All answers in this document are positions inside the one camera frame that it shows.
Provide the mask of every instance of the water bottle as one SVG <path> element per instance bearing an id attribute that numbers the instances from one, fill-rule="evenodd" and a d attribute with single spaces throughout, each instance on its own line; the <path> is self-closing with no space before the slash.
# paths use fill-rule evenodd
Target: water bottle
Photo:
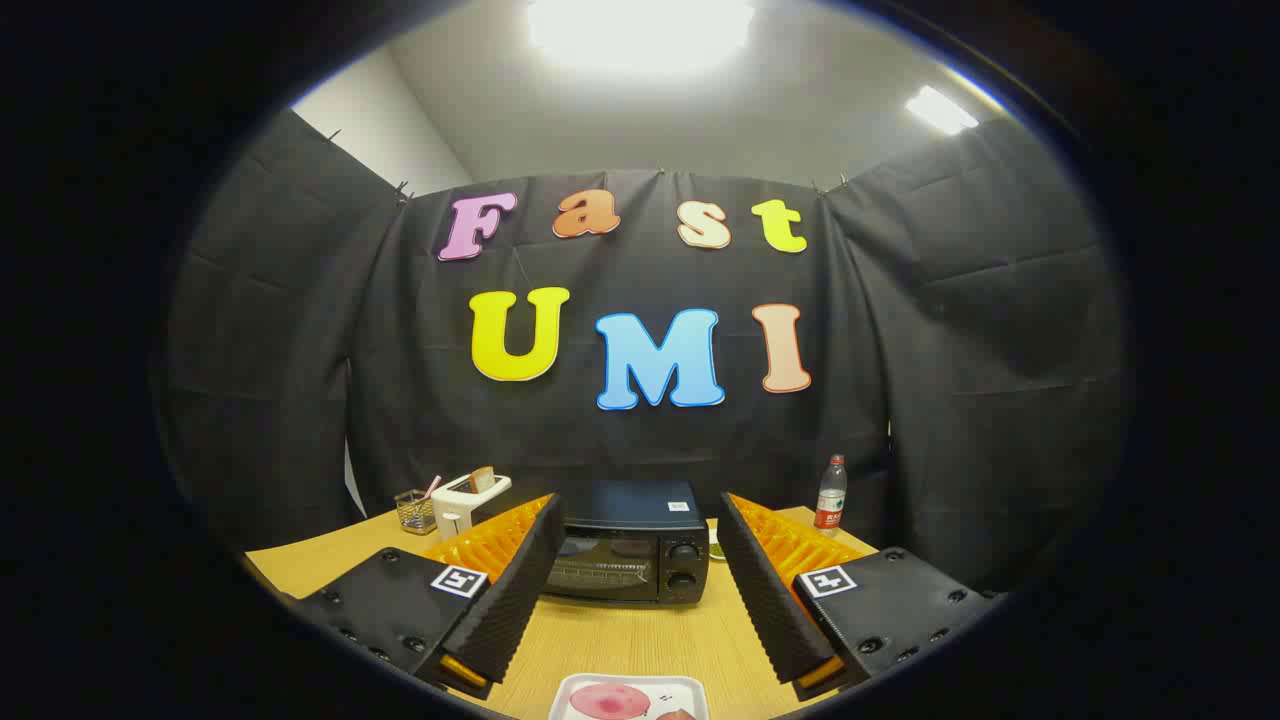
<path id="1" fill-rule="evenodd" d="M 849 478 L 845 475 L 845 456 L 832 455 L 827 471 L 818 484 L 818 510 L 813 514 L 813 527 L 822 534 L 832 537 L 840 529 L 840 516 L 845 511 L 845 493 L 849 492 Z"/>

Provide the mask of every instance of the oven knob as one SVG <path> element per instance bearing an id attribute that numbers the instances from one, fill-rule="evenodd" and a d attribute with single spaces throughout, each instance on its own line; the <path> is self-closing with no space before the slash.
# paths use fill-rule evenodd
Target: oven knob
<path id="1" fill-rule="evenodd" d="M 676 573 L 667 580 L 667 587 L 676 592 L 692 589 L 696 584 L 698 578 L 686 575 L 685 573 Z"/>
<path id="2" fill-rule="evenodd" d="M 667 557 L 672 560 L 698 560 L 698 548 L 691 544 L 677 544 L 671 548 Z"/>

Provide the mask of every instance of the oven window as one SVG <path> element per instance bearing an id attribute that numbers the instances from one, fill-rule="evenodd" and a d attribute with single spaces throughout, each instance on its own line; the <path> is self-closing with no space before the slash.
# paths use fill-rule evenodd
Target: oven window
<path id="1" fill-rule="evenodd" d="M 568 536 L 547 579 L 547 592 L 653 601 L 657 547 L 657 538 Z"/>

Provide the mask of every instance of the ceiling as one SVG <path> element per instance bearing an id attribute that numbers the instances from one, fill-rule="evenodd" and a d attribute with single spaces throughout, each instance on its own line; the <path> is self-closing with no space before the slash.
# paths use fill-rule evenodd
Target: ceiling
<path id="1" fill-rule="evenodd" d="M 845 10 L 751 5 L 746 46 L 682 76 L 556 63 L 530 45 L 527 0 L 465 3 L 393 41 L 392 55 L 476 182 L 662 167 L 828 188 L 945 137 L 904 108 L 922 85 L 979 122 L 996 113 Z"/>

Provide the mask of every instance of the wooden table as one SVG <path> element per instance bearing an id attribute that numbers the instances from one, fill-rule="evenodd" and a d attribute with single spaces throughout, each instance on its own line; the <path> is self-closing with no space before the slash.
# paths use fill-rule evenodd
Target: wooden table
<path id="1" fill-rule="evenodd" d="M 806 507 L 782 514 L 813 523 L 813 511 Z M 716 527 L 716 520 L 708 523 Z M 837 539 L 876 552 L 844 530 Z M 383 547 L 422 553 L 438 542 L 435 532 L 413 536 L 401 530 L 390 511 L 307 541 L 250 552 L 248 557 L 276 588 L 301 598 Z M 716 560 L 710 561 L 701 601 L 689 607 L 539 597 L 507 676 L 494 685 L 489 700 L 458 696 L 512 717 L 543 720 L 561 680 L 575 673 L 695 678 L 707 688 L 716 720 L 776 717 L 832 694 L 797 702 L 791 685 L 778 683 L 728 566 Z"/>

